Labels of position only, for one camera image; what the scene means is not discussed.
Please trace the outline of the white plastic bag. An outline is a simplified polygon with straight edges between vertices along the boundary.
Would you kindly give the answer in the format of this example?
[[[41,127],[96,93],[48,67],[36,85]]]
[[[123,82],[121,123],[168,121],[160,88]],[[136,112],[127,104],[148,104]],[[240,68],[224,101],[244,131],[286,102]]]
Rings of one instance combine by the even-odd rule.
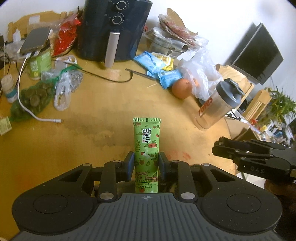
[[[201,100],[207,100],[223,80],[206,48],[200,48],[189,60],[180,60],[177,69],[191,82],[192,94]]]

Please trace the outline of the small green white sachet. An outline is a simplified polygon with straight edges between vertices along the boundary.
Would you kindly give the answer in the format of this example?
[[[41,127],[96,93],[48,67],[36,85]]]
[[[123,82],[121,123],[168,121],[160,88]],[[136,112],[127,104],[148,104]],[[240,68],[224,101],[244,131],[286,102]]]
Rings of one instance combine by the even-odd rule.
[[[9,120],[9,117],[1,118],[0,120],[0,135],[3,136],[9,131],[11,131],[11,122]]]

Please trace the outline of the clear shaker bottle grey lid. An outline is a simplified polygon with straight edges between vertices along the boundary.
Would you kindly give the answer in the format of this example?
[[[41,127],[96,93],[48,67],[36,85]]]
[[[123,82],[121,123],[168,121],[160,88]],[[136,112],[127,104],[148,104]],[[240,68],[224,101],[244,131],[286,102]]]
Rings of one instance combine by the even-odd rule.
[[[244,92],[239,85],[227,78],[216,85],[212,95],[198,110],[195,120],[197,126],[207,130],[221,120],[229,111],[241,104]]]

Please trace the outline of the foil roll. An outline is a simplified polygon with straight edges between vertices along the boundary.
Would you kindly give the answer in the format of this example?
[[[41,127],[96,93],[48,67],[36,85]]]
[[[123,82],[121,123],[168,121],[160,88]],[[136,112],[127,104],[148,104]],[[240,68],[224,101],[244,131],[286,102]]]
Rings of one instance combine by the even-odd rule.
[[[167,49],[171,52],[184,53],[188,51],[189,47],[187,44],[183,42],[175,41],[175,42],[168,43]]]

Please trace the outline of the small white bottle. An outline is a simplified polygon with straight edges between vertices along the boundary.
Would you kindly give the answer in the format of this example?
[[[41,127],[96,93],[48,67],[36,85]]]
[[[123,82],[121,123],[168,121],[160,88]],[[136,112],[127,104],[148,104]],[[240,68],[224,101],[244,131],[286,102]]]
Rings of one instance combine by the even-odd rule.
[[[4,76],[1,80],[1,88],[9,103],[13,103],[18,98],[16,84],[11,74]]]

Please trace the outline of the blue snack packet lower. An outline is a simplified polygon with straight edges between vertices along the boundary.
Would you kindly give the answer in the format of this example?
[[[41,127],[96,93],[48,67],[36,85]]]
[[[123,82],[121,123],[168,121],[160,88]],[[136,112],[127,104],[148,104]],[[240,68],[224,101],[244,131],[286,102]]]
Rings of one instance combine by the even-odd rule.
[[[176,81],[182,79],[182,75],[179,70],[172,71],[160,71],[158,72],[158,78],[163,89],[171,87]]]

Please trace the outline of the green net bag of discs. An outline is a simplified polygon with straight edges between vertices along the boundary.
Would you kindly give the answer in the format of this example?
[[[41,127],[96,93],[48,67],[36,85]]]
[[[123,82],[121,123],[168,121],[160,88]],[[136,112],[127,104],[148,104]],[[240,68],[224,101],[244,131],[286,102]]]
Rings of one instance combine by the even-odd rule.
[[[40,80],[37,84],[22,89],[20,100],[24,107],[37,116],[53,99],[55,93],[54,84],[51,81]],[[30,113],[25,111],[19,101],[16,100],[11,106],[10,120],[19,122],[31,119]]]

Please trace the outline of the smartphone on power bank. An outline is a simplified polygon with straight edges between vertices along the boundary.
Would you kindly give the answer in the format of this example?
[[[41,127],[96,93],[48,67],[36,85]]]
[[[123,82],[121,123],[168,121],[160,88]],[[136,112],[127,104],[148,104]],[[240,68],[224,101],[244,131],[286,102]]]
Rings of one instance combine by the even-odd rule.
[[[24,55],[44,48],[48,40],[50,29],[50,27],[41,27],[31,30],[20,48],[20,54]]]

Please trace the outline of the packaged sausage tray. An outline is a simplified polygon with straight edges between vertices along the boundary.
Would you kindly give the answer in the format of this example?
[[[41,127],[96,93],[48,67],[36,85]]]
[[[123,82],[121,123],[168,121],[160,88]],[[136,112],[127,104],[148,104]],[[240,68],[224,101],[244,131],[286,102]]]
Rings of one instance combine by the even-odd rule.
[[[167,8],[166,15],[160,14],[158,18],[159,24],[165,32],[188,45],[197,45],[196,37],[198,34],[188,30],[174,10]]]

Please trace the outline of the orange round fruit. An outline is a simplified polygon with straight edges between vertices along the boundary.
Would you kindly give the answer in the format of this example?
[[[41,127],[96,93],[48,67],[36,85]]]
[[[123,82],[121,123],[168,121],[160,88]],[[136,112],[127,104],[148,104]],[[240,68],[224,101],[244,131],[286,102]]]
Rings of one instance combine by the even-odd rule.
[[[187,79],[179,79],[171,87],[171,91],[178,99],[186,99],[192,93],[192,84]]]

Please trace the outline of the yellow snack packet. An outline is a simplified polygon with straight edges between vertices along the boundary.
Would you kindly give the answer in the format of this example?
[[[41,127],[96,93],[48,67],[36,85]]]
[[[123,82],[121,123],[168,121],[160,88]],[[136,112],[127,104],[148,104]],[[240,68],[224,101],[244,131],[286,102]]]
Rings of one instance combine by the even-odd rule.
[[[164,54],[155,53],[155,52],[152,52],[152,55],[154,55],[159,60],[163,61],[165,66],[163,66],[162,70],[164,70],[164,71],[172,71],[173,70],[173,64],[174,64],[173,58],[171,58],[170,56],[166,56]]]

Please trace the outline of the blue snack packet upper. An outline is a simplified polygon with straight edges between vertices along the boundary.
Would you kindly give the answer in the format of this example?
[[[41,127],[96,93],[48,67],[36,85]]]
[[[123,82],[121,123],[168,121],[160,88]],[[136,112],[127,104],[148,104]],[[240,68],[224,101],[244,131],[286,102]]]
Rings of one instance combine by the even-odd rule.
[[[158,73],[166,66],[165,62],[154,56],[152,53],[144,51],[133,59],[147,70],[147,75],[158,79]]]

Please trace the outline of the green potted plant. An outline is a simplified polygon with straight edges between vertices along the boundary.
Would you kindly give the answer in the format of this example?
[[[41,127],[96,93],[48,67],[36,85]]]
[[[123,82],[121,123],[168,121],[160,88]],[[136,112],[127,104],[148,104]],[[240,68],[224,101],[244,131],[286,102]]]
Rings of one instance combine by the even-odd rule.
[[[295,100],[283,90],[279,91],[277,87],[276,90],[267,88],[267,91],[271,100],[264,109],[260,122],[263,125],[268,125],[270,121],[278,123],[287,123],[287,120],[293,121],[295,119]]]

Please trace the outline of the clear bag of screws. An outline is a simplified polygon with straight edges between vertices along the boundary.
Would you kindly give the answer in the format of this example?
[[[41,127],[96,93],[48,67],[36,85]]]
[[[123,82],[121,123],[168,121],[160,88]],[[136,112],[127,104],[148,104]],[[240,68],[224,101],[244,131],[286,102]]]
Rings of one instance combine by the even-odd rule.
[[[83,80],[83,73],[78,66],[71,65],[62,70],[51,69],[42,72],[42,81],[51,81],[54,84],[54,108],[64,111],[70,106],[71,93],[73,93]]]

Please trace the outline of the black monitor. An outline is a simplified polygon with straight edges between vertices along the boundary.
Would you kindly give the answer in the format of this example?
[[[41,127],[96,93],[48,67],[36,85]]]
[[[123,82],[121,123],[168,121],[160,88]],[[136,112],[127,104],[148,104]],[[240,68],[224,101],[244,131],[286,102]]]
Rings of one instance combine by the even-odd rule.
[[[251,24],[225,61],[249,80],[264,84],[283,61],[283,56],[263,23]]]

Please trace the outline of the blue snack packet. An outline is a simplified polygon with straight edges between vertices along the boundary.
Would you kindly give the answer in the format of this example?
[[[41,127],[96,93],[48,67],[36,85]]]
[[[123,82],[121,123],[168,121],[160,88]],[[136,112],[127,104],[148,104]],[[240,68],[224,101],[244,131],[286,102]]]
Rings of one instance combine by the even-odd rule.
[[[163,89],[171,87],[176,81],[182,79],[182,75],[179,70],[172,71],[160,71],[158,72],[158,78]]]
[[[158,79],[158,73],[166,66],[165,62],[154,56],[152,53],[144,51],[133,59],[147,70],[147,75]]]

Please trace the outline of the green tin can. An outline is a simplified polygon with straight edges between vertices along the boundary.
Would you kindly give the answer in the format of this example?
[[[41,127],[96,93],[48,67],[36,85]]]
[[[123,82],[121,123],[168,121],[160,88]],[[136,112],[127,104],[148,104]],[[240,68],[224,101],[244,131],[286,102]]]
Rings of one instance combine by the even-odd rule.
[[[52,68],[50,49],[46,49],[38,54],[36,57],[32,57],[29,60],[29,77],[33,80],[41,78],[41,74]]]

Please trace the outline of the green hand cream tube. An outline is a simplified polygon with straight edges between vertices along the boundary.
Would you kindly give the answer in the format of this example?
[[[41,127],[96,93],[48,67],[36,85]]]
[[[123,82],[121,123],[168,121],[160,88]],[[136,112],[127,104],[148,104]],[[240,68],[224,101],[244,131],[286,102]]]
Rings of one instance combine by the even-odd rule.
[[[134,118],[135,192],[158,192],[160,118]]]

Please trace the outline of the red snack bag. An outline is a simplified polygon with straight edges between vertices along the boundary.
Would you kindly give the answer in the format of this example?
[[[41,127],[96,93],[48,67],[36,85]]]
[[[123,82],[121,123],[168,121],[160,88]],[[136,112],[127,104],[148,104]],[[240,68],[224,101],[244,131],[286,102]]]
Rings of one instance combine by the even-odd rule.
[[[53,56],[61,55],[71,48],[77,38],[77,27],[81,25],[81,20],[77,15],[69,16],[60,25],[53,49]]]

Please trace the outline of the dark blue air fryer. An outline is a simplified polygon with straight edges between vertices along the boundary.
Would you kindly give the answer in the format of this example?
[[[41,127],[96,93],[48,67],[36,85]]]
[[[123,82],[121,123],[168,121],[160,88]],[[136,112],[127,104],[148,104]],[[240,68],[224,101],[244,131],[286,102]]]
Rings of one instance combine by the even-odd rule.
[[[151,1],[86,1],[78,29],[80,58],[103,61],[107,68],[132,60],[151,7]]]

